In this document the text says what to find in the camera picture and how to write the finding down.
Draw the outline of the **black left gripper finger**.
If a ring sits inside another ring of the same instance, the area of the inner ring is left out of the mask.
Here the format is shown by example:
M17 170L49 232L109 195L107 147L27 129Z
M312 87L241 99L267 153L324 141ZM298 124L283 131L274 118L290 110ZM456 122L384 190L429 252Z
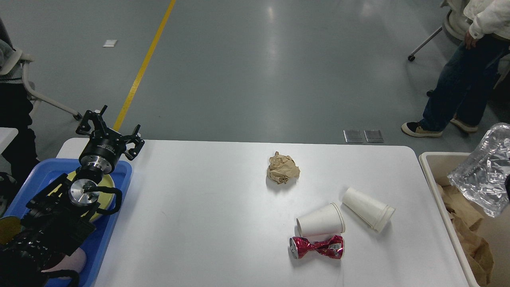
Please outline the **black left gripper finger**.
M75 133L79 136L87 136L89 139L104 139L108 137L108 127L103 120L103 114L108 108L104 105L100 110L87 110L82 116Z
M126 146L126 150L124 151L124 156L129 160L133 161L141 152L142 147L145 144L145 141L141 138L139 129L141 125L135 126L135 129L130 135L122 136L122 142ZM128 144L133 144L132 148L127 148Z

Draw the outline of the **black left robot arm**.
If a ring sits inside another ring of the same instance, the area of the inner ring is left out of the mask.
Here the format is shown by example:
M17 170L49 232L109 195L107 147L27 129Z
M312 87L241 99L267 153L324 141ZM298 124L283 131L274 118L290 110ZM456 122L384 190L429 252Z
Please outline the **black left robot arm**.
M78 286L77 271L44 272L44 268L53 257L70 256L85 242L96 230L91 223L95 214L120 211L122 191L102 187L100 182L115 170L122 155L135 159L145 143L140 125L125 136L109 128L102 118L106 109L86 111L76 128L89 140L78 157L75 176L61 174L35 194L26 204L28 213L19 219L18 233L1 243L2 287L43 287L58 277L70 278L70 287Z

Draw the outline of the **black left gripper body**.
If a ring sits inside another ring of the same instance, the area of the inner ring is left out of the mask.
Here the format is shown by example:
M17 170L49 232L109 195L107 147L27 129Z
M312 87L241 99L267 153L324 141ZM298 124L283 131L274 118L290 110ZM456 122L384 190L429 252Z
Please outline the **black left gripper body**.
M115 170L126 144L120 140L91 138L80 156L79 176L103 176Z

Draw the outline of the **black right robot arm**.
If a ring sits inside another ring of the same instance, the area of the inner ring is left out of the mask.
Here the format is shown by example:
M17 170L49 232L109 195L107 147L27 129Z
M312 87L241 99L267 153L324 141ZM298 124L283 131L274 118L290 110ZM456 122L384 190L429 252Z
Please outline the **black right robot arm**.
M508 176L505 178L504 187L508 196L508 200L510 200L510 174L508 174Z

